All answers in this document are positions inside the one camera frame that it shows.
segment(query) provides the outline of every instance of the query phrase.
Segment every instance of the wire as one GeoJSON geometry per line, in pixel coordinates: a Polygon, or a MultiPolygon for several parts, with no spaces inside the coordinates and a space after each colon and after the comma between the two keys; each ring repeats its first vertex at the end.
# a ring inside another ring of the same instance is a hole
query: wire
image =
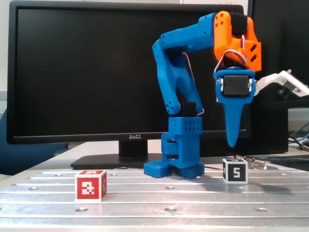
{"type": "Polygon", "coordinates": [[[226,51],[222,54],[220,60],[218,61],[217,66],[214,68],[214,72],[215,72],[215,73],[218,71],[219,67],[220,67],[221,64],[223,63],[223,59],[224,59],[224,56],[226,55],[226,53],[233,53],[233,54],[237,55],[238,58],[240,58],[240,60],[242,61],[242,63],[243,63],[245,66],[247,66],[247,59],[245,58],[245,56],[244,56],[242,53],[240,53],[239,51],[236,51],[236,50],[234,50],[234,49],[228,49],[228,50],[226,50],[226,51]]]}
{"type": "Polygon", "coordinates": [[[304,139],[307,139],[309,137],[309,133],[302,139],[299,139],[298,141],[303,141],[304,139]]]}
{"type": "Polygon", "coordinates": [[[259,158],[260,160],[267,160],[267,161],[283,161],[283,162],[293,162],[293,163],[309,163],[308,158],[300,158],[300,157],[292,157],[292,158],[285,158],[285,159],[276,159],[276,158],[259,158]]]}
{"type": "Polygon", "coordinates": [[[210,169],[214,169],[214,170],[222,170],[222,168],[215,168],[215,167],[206,166],[206,165],[205,165],[205,168],[210,168],[210,169]]]}
{"type": "MultiPolygon", "coordinates": [[[[188,64],[188,67],[189,67],[191,76],[192,76],[193,81],[194,81],[194,83],[195,83],[195,79],[194,79],[194,76],[193,76],[193,72],[192,72],[192,68],[191,68],[190,59],[189,59],[189,57],[188,57],[188,54],[186,54],[185,52],[183,52],[182,55],[185,57],[185,59],[186,59],[186,61],[187,61],[187,64],[188,64]]],[[[202,116],[204,113],[205,113],[205,110],[204,110],[204,108],[203,108],[203,111],[202,111],[201,113],[197,114],[197,116],[202,116]]]]}
{"type": "Polygon", "coordinates": [[[292,136],[289,136],[289,138],[293,139],[294,142],[298,144],[299,150],[301,150],[301,151],[303,150],[303,146],[304,146],[304,145],[302,145],[302,144],[299,142],[299,140],[297,140],[296,138],[294,138],[294,137],[292,137],[292,136]]]}

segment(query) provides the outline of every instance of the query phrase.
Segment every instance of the dell logo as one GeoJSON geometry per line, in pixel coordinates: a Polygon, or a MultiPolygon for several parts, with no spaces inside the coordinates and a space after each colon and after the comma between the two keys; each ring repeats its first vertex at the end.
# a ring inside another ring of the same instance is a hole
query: dell logo
{"type": "Polygon", "coordinates": [[[139,134],[131,134],[129,135],[129,139],[141,139],[140,135],[139,134]]]}

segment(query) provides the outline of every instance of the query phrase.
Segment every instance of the printed number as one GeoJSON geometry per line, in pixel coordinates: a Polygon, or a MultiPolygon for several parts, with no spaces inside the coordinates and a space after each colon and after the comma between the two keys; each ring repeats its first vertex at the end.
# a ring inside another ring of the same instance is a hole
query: printed number
{"type": "Polygon", "coordinates": [[[87,171],[85,174],[97,174],[97,171],[87,171]]]}
{"type": "Polygon", "coordinates": [[[82,195],[93,195],[95,192],[93,191],[95,187],[92,186],[91,182],[82,182],[82,195]]]}
{"type": "Polygon", "coordinates": [[[240,178],[240,168],[234,168],[234,177],[235,178],[240,178]]]}

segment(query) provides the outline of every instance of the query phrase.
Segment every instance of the metal surface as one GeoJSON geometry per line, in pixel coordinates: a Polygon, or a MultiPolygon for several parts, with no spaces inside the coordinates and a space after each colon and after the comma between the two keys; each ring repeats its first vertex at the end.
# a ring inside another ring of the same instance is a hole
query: metal surface
{"type": "Polygon", "coordinates": [[[0,189],[0,231],[308,231],[309,173],[249,171],[226,185],[222,171],[155,179],[108,171],[100,203],[74,202],[74,175],[44,172],[0,189]]]}

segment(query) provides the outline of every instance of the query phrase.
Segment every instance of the cube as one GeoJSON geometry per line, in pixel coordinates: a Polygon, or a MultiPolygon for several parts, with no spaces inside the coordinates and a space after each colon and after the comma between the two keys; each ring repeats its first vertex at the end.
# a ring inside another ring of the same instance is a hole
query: cube
{"type": "Polygon", "coordinates": [[[100,202],[107,192],[106,170],[85,170],[75,175],[75,201],[100,202]]]}
{"type": "Polygon", "coordinates": [[[247,161],[242,159],[223,159],[223,179],[227,184],[247,184],[247,161]]]}

